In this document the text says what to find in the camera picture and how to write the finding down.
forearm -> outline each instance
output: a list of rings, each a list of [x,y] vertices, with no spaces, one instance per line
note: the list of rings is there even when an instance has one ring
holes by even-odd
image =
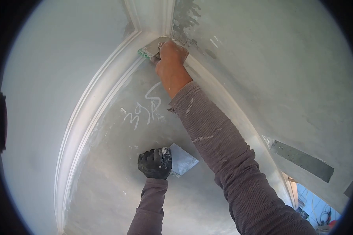
[[[141,201],[128,230],[128,235],[161,235],[163,202],[168,181],[147,178]]]
[[[260,173],[254,151],[197,83],[183,87],[170,105],[215,173],[242,235],[316,234],[307,220],[277,197]]]

bare hand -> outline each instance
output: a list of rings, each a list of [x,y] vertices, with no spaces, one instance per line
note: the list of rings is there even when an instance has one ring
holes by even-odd
[[[155,71],[161,78],[163,87],[169,96],[174,98],[180,89],[192,81],[183,67],[188,51],[173,41],[162,42],[158,47],[160,48],[161,60],[152,58],[152,62],[156,64]]]

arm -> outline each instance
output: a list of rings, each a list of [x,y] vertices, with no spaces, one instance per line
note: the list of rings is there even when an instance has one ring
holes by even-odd
[[[152,149],[138,156],[138,169],[147,177],[141,192],[140,205],[128,230],[128,235],[161,235],[163,202],[172,168],[169,148]]]
[[[161,235],[163,202],[168,181],[147,178],[141,192],[140,205],[128,230],[128,235]]]
[[[265,175],[260,173],[254,151],[230,119],[192,81],[183,66],[175,61],[177,65],[167,62],[166,53],[175,51],[175,45],[168,43],[164,46],[156,72],[172,98],[171,107],[215,173],[215,182],[224,191],[237,230],[242,235],[316,234],[307,220],[277,197]],[[169,66],[167,70],[163,69],[166,65]],[[174,84],[181,89],[173,90],[170,86]]]

plastered wall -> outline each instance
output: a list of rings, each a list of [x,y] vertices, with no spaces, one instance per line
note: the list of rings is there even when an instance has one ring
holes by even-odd
[[[57,233],[54,183],[71,114],[101,65],[133,31],[122,0],[44,0],[5,65],[2,154],[15,206],[34,234]]]
[[[260,135],[335,169],[326,183],[280,164],[342,211],[353,180],[353,55],[324,6],[176,0],[172,37],[227,89]]]

gray strip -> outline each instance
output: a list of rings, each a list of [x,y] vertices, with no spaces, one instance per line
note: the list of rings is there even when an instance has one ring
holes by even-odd
[[[353,181],[350,183],[348,188],[345,190],[344,194],[347,195],[347,197],[351,197],[353,193]]]
[[[327,183],[334,173],[334,168],[325,164],[321,160],[284,143],[275,141],[271,147],[271,152],[293,162],[308,172],[318,176]]]

